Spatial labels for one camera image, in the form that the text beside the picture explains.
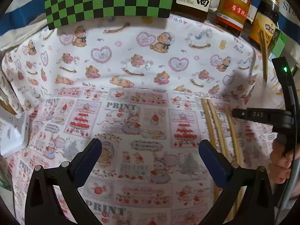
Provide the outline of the person's hand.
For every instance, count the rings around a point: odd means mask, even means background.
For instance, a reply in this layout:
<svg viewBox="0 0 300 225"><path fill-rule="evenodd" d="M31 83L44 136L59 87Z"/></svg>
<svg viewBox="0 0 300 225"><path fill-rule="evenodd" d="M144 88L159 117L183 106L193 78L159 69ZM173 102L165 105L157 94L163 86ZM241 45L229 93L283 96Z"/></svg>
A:
<svg viewBox="0 0 300 225"><path fill-rule="evenodd" d="M291 174L291 162L293 152L283 154L286 145L286 137L277 134L272 143L272 152L270 154L269 179L272 184L282 184Z"/></svg>

